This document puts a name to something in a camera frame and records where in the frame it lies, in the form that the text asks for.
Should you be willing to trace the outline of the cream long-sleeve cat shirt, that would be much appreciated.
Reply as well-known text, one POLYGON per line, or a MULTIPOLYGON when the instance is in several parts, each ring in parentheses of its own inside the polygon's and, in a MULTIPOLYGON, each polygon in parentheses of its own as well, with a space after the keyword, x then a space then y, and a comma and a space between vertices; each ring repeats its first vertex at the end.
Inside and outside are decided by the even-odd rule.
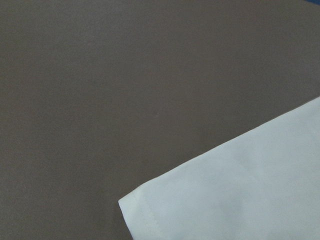
POLYGON ((135 240, 317 240, 318 98, 160 175, 118 202, 135 240))

